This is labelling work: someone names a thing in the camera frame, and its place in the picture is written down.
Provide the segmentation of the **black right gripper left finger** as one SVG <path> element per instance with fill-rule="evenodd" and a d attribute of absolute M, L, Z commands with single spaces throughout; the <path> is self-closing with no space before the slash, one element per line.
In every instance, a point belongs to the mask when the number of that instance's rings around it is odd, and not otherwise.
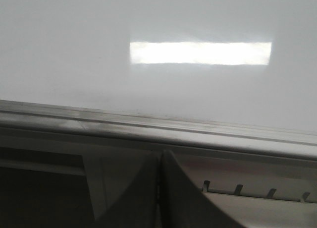
<path fill-rule="evenodd" d="M 92 228 L 160 228 L 160 152 L 134 151 L 102 158 L 106 210 Z"/>

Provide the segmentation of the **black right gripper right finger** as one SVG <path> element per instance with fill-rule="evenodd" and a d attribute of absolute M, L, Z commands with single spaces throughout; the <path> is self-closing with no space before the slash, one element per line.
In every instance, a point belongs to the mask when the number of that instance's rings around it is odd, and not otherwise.
<path fill-rule="evenodd" d="M 189 179 L 171 151 L 160 159 L 160 214 L 164 228 L 242 228 Z"/>

